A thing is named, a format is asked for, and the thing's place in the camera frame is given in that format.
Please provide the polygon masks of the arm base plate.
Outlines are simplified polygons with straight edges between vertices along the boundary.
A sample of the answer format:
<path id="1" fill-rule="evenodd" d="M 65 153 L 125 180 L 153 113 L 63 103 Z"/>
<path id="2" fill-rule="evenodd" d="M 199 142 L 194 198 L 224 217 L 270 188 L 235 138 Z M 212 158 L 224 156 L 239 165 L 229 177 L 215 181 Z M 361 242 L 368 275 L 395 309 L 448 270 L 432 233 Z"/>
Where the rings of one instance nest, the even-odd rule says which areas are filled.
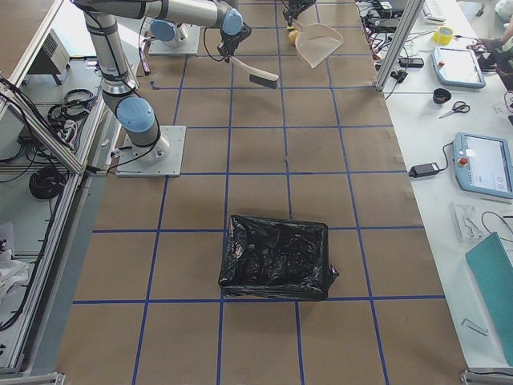
<path id="1" fill-rule="evenodd" d="M 133 147 L 128 134 L 123 145 L 129 149 L 122 151 L 115 174 L 120 177 L 178 177 L 181 172 L 184 154 L 186 127 L 178 125 L 160 126 L 160 140 L 148 153 L 148 148 Z"/>
<path id="2" fill-rule="evenodd" d="M 185 56 L 197 55 L 200 42 L 200 27 L 182 24 L 176 29 L 173 40 L 154 39 L 149 48 L 153 56 Z"/>

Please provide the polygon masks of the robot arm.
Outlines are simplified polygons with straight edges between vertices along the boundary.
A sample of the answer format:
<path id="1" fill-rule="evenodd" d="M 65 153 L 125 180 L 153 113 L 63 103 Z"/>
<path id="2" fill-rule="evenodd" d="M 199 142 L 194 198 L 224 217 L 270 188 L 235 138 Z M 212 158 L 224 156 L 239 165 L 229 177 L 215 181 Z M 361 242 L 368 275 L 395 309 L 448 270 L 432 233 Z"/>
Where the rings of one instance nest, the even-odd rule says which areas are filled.
<path id="1" fill-rule="evenodd" d="M 308 10 L 316 3 L 316 0 L 287 0 L 281 2 L 284 6 L 282 12 L 285 21 L 289 26 L 293 21 L 297 21 L 301 13 Z"/>
<path id="2" fill-rule="evenodd" d="M 116 18 L 150 17 L 218 29 L 221 55 L 233 55 L 251 34 L 236 3 L 226 1 L 74 1 L 85 18 L 102 74 L 102 95 L 131 141 L 136 159 L 153 162 L 167 155 L 165 142 L 150 103 L 137 94 L 135 75 L 127 64 Z"/>

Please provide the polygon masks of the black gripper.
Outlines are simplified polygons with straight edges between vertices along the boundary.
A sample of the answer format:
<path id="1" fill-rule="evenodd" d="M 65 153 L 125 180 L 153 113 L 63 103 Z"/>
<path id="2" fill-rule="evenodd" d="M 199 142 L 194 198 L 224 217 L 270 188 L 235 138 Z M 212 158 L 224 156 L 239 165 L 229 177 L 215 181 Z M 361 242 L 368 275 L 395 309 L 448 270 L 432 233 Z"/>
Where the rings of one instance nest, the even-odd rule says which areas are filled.
<path id="1" fill-rule="evenodd" d="M 305 10 L 304 2 L 283 2 L 282 12 L 286 22 L 297 20 L 298 16 Z"/>
<path id="2" fill-rule="evenodd" d="M 221 43 L 217 46 L 217 50 L 221 56 L 234 56 L 239 44 L 248 38 L 252 33 L 252 28 L 246 23 L 243 24 L 241 30 L 235 35 L 230 35 L 220 30 Z"/>

